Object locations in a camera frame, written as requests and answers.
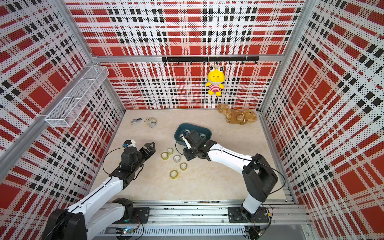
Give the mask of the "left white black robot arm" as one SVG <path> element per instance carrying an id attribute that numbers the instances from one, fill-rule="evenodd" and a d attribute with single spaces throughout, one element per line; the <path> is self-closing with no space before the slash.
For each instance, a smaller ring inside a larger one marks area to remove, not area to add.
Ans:
<path id="1" fill-rule="evenodd" d="M 119 166 L 94 191 L 68 208 L 56 209 L 43 231 L 44 240 L 91 240 L 103 229 L 120 220 L 136 220 L 133 202 L 118 198 L 107 208 L 105 204 L 124 190 L 139 174 L 139 168 L 156 152 L 155 143 L 137 149 L 133 140 L 123 144 Z"/>

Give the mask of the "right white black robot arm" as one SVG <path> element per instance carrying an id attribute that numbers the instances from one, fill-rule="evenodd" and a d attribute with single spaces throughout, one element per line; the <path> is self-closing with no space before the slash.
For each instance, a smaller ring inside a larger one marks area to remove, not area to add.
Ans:
<path id="1" fill-rule="evenodd" d="M 220 163 L 243 176 L 248 195 L 240 209 L 245 219 L 252 219 L 279 180 L 275 169 L 265 157 L 260 154 L 247 156 L 236 153 L 215 141 L 205 141 L 196 131 L 184 133 L 182 139 L 186 144 L 183 151 L 187 159 L 200 158 Z"/>

